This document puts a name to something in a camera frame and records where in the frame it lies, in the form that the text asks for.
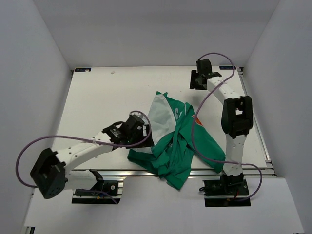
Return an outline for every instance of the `orange logo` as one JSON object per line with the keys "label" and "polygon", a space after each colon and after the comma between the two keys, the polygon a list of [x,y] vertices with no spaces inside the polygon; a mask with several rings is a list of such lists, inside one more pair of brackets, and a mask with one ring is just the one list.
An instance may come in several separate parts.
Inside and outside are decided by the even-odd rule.
{"label": "orange logo", "polygon": [[195,122],[203,127],[203,124],[200,122],[200,120],[198,118],[196,118]]}

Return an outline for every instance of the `cable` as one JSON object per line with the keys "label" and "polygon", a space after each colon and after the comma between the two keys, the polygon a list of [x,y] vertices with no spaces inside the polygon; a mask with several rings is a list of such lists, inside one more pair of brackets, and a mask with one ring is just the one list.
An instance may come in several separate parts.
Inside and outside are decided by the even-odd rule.
{"label": "cable", "polygon": [[205,101],[207,100],[207,98],[209,98],[209,97],[211,96],[211,94],[213,94],[213,92],[214,92],[215,90],[217,90],[218,88],[220,88],[226,81],[228,81],[229,79],[231,79],[231,78],[234,76],[234,74],[235,74],[235,67],[234,67],[234,65],[233,65],[232,60],[231,60],[229,57],[227,57],[226,55],[221,54],[221,53],[211,52],[211,53],[204,54],[204,55],[201,56],[198,60],[201,60],[203,57],[205,57],[205,56],[207,56],[207,55],[220,55],[220,56],[223,56],[223,57],[227,58],[227,59],[229,60],[229,62],[231,63],[231,66],[232,66],[232,68],[233,68],[233,72],[232,72],[232,74],[231,74],[228,78],[224,79],[224,80],[223,80],[221,83],[219,83],[214,89],[212,89],[212,90],[207,94],[207,96],[202,100],[202,102],[200,103],[200,105],[199,105],[199,107],[198,107],[198,109],[197,109],[197,111],[196,111],[196,113],[195,113],[193,122],[192,122],[192,131],[191,131],[192,144],[193,144],[193,147],[194,147],[195,152],[196,152],[200,157],[202,157],[202,158],[204,158],[204,159],[206,159],[206,160],[208,160],[208,161],[216,162],[216,163],[229,163],[229,164],[240,164],[240,165],[243,165],[243,166],[253,166],[253,167],[255,167],[255,168],[259,171],[259,173],[260,173],[260,182],[259,182],[259,185],[258,185],[257,189],[253,192],[253,194],[251,194],[250,196],[248,196],[248,197],[246,197],[246,198],[242,198],[242,199],[239,199],[239,200],[238,200],[238,201],[244,201],[244,200],[247,200],[247,199],[253,197],[253,196],[259,191],[259,189],[260,189],[260,187],[261,187],[263,176],[262,176],[262,172],[261,172],[260,168],[259,168],[258,166],[256,166],[256,165],[252,164],[252,163],[238,163],[238,162],[235,162],[235,161],[220,161],[220,160],[215,160],[215,159],[207,158],[207,157],[205,157],[203,154],[201,154],[201,153],[198,151],[198,149],[197,149],[197,147],[196,147],[196,145],[195,145],[194,127],[195,127],[195,122],[196,122],[196,119],[197,119],[197,116],[198,116],[198,113],[199,113],[201,107],[204,105],[204,103],[205,103]]}
{"label": "cable", "polygon": [[76,189],[76,191],[80,192],[87,192],[87,193],[98,193],[98,194],[104,194],[105,196],[108,196],[115,204],[118,204],[118,202],[113,199],[112,196],[110,196],[107,192],[100,191],[100,190],[88,190],[88,189]]}
{"label": "cable", "polygon": [[[130,114],[132,113],[140,113],[141,115],[143,115],[148,124],[151,126],[151,122],[150,120],[148,119],[148,117],[141,111],[132,111],[130,112]],[[96,143],[96,144],[99,144],[99,145],[109,145],[109,146],[113,146],[113,147],[118,147],[118,148],[121,148],[121,147],[135,147],[135,146],[138,146],[140,144],[142,144],[143,142],[145,142],[151,135],[152,133],[152,128],[150,127],[150,130],[147,134],[147,136],[139,141],[138,143],[135,143],[135,144],[131,144],[131,145],[119,145],[119,144],[112,144],[112,143],[107,143],[107,142],[102,142],[102,141],[93,141],[93,140],[90,140],[90,139],[84,139],[84,138],[80,138],[80,137],[74,137],[74,136],[62,136],[62,135],[51,135],[51,136],[42,136],[42,137],[39,137],[35,140],[33,140],[32,142],[28,143],[22,150],[21,152],[19,153],[19,156],[16,160],[16,163],[15,163],[15,174],[16,174],[16,177],[18,178],[19,182],[22,183],[23,185],[27,186],[27,187],[30,187],[30,188],[36,188],[37,186],[36,185],[31,185],[31,184],[28,184],[26,182],[24,182],[22,180],[22,178],[20,177],[20,173],[19,173],[19,164],[20,164],[20,158],[22,157],[23,153],[33,144],[35,144],[36,142],[40,141],[40,140],[44,140],[44,139],[49,139],[49,138],[64,138],[64,139],[72,139],[72,140],[79,140],[79,141],[84,141],[84,142],[88,142],[88,143]]]}

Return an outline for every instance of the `gray wall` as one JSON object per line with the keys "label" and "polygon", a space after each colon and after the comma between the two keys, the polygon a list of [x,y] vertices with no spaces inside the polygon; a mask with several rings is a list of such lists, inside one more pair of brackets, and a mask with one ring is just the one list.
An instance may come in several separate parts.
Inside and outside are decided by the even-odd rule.
{"label": "gray wall", "polygon": [[282,0],[245,67],[248,89],[279,176],[312,233],[312,1]]}
{"label": "gray wall", "polygon": [[[279,0],[34,0],[71,68],[244,65]],[[228,62],[220,57],[214,65]]]}
{"label": "gray wall", "polygon": [[[1,1],[0,32],[0,232],[19,234],[31,189],[16,179],[15,161],[28,142],[55,132],[70,71],[32,0]],[[28,183],[50,144],[24,155],[20,171]]]}

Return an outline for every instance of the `garment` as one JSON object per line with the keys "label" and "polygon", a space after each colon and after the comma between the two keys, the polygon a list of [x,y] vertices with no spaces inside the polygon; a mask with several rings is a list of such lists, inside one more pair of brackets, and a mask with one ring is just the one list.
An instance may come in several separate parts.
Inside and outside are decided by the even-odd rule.
{"label": "garment", "polygon": [[[187,180],[194,155],[191,139],[193,107],[186,103],[167,97],[167,93],[157,92],[148,118],[152,126],[154,147],[133,149],[128,159],[148,171],[165,178],[167,183],[180,190]],[[225,154],[215,140],[196,120],[195,142],[197,149],[206,157],[225,160]],[[202,159],[217,173],[223,168],[222,163]]]}

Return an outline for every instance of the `white wall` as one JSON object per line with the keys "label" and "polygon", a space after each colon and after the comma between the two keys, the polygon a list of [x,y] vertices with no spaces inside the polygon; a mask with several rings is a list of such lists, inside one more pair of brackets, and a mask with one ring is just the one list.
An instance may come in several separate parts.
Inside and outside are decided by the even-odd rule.
{"label": "white wall", "polygon": [[[34,0],[71,68],[245,65],[279,0]],[[214,65],[228,64],[223,58]]]}
{"label": "white wall", "polygon": [[279,176],[312,233],[312,1],[282,0],[245,67],[248,89]]}
{"label": "white wall", "polygon": [[[71,74],[32,0],[1,1],[0,32],[0,227],[19,234],[31,189],[16,179],[15,161],[28,142],[55,132]],[[50,144],[24,155],[20,171],[28,183],[38,153]]]}

